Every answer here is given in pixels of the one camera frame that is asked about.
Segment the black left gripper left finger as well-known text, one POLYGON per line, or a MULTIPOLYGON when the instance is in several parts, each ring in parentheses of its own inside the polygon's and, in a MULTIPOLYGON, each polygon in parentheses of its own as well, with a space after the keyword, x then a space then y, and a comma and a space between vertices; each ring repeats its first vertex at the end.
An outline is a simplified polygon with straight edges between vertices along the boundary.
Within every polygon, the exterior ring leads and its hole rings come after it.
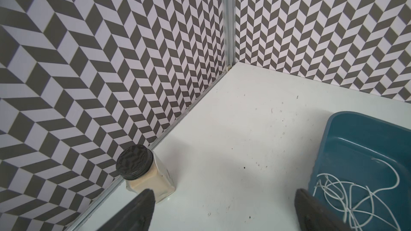
POLYGON ((98 231, 148 231, 154 209, 154 192, 151 189, 145 189, 102 225, 98 231))

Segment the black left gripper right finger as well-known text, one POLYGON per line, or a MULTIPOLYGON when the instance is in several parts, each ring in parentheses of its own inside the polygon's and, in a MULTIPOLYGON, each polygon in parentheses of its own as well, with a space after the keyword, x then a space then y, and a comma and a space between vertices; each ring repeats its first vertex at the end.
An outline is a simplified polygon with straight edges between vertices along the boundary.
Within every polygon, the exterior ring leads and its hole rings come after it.
POLYGON ((294 207, 302 231, 351 231, 347 224, 306 189, 296 190, 294 207))

